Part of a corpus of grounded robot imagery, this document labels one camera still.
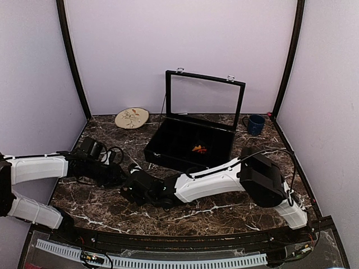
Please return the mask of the red yellow black argyle sock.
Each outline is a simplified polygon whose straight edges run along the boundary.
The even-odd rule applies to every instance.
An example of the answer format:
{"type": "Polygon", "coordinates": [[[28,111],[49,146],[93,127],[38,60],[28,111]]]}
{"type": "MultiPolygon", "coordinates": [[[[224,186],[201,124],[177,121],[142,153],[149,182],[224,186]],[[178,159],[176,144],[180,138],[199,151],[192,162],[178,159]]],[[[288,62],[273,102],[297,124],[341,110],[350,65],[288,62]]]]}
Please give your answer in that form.
{"type": "Polygon", "coordinates": [[[206,154],[208,151],[207,147],[204,145],[195,145],[192,149],[192,152],[198,153],[198,154],[206,154]]]}

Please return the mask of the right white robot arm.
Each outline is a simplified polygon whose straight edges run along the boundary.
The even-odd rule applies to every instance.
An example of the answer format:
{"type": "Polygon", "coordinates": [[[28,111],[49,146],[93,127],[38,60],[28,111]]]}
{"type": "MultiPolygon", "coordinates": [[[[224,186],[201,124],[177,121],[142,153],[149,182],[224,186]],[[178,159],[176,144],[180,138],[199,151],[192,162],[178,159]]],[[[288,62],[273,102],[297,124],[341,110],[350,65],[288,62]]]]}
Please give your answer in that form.
{"type": "Polygon", "coordinates": [[[244,147],[240,157],[223,165],[165,179],[137,165],[131,165],[129,171],[121,196],[138,206],[150,204],[168,210],[216,194],[247,192],[257,206],[273,208],[284,218],[291,243],[300,242],[308,233],[306,209],[294,197],[279,166],[252,147],[244,147]]]}

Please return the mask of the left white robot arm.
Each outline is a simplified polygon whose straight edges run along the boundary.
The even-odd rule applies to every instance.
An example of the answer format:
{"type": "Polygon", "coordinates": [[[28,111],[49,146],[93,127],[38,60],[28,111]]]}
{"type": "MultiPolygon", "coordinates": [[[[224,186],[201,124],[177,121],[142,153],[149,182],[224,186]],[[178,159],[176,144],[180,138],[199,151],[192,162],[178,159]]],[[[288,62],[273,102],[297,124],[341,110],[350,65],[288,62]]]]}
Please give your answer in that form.
{"type": "Polygon", "coordinates": [[[1,155],[1,216],[15,217],[57,230],[67,244],[79,240],[73,218],[57,207],[29,199],[13,190],[13,186],[40,179],[86,177],[104,188],[121,186],[127,179],[115,163],[116,152],[105,144],[86,137],[80,147],[53,154],[1,155]]]}

